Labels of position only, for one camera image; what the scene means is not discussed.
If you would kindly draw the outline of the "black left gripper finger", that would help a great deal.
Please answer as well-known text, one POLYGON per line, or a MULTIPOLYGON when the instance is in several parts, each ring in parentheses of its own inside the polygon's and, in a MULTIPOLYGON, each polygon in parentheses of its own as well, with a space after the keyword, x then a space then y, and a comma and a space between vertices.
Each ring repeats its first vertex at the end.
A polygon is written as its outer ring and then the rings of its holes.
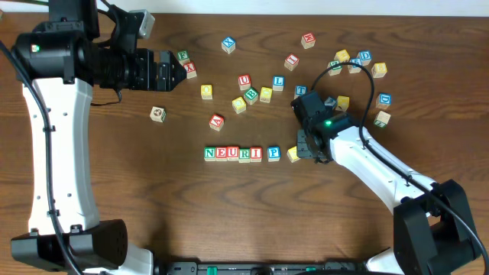
POLYGON ((172 69, 172 71, 178 71, 183 68, 183 66, 180 64, 179 60, 176 58, 175 54, 172 51, 168 51, 168 63, 169 63, 169 68, 172 69))
POLYGON ((174 90, 182 81, 187 78, 186 69, 180 64, 169 65, 167 85, 168 91, 174 90))

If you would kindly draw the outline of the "red E wooden block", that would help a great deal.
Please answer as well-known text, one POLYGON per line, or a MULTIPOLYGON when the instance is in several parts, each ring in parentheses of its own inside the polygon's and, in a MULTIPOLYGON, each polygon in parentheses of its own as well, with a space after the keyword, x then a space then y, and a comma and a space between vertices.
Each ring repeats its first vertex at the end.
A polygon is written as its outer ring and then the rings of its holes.
POLYGON ((227 147, 216 147, 215 148, 215 159, 217 161, 227 161, 227 147))

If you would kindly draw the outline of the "blue P wooden block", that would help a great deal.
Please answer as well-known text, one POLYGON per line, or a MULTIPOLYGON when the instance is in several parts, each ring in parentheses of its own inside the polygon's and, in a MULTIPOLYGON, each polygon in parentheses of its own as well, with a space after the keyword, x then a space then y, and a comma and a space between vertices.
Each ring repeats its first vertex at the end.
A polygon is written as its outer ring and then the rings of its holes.
POLYGON ((267 160, 269 162, 279 161, 280 158, 281 158, 281 152, 279 147, 274 146, 274 147, 269 147, 267 149, 267 160))

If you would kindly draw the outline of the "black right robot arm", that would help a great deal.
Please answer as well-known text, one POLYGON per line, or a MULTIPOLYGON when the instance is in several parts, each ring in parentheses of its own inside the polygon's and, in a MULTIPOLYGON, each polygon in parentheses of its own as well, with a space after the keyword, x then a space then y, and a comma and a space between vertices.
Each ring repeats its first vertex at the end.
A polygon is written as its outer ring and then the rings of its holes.
POLYGON ((437 183, 412 170, 316 92, 294 99, 291 107, 302 127, 298 157, 343 166, 393 215, 393 247, 366 260, 367 272, 450 274, 482 256, 468 198, 457 182, 437 183))

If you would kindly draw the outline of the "green R wooden block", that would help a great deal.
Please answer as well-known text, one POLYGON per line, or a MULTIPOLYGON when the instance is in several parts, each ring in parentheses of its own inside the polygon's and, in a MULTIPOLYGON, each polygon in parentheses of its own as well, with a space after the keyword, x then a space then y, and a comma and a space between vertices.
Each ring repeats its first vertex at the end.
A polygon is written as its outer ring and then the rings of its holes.
POLYGON ((251 162, 251 150, 249 148, 240 148, 238 155, 239 163, 250 163, 251 162))

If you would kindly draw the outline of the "green N wooden block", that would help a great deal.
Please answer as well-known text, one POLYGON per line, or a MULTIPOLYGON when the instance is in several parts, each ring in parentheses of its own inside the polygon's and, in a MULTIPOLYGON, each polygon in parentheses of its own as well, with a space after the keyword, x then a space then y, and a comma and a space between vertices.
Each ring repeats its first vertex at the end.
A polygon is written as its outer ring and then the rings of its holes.
POLYGON ((215 147, 205 147, 203 151, 203 156, 205 161, 216 161, 216 148, 215 147))

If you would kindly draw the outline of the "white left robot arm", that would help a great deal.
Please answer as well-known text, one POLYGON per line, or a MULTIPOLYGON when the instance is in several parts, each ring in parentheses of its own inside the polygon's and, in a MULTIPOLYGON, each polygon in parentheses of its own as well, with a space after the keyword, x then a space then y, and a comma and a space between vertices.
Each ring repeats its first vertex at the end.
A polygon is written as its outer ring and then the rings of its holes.
POLYGON ((169 50, 137 46, 151 34, 148 11, 107 5, 115 28, 100 41, 96 2, 51 1, 48 7, 47 21, 4 49, 23 84, 34 161, 28 232, 11 240, 11 255, 48 272, 162 274, 151 251, 129 242, 122 220, 99 217, 90 179, 89 110, 94 86, 169 92, 186 70, 169 50))

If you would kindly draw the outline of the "yellow block mid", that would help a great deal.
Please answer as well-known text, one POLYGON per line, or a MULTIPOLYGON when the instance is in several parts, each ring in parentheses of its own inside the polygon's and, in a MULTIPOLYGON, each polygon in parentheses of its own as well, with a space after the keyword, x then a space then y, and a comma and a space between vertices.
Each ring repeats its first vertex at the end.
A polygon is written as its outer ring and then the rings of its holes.
POLYGON ((300 159, 297 155, 297 146, 291 147, 287 151, 287 157, 289 158, 291 163, 295 163, 300 159))

